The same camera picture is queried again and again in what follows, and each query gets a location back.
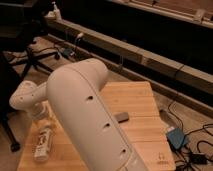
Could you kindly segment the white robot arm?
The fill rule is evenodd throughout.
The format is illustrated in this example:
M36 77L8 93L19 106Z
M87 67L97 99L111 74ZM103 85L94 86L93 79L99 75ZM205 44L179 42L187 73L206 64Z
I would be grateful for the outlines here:
M107 78L100 60L66 64L41 85L21 82L9 103L39 120L45 117L42 102L48 101L89 171L148 171L100 96Z

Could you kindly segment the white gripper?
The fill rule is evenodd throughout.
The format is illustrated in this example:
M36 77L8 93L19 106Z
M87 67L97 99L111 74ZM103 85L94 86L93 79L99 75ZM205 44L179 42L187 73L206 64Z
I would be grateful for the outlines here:
M37 127L51 127L52 118L49 109L44 103L36 104L32 114L32 120Z

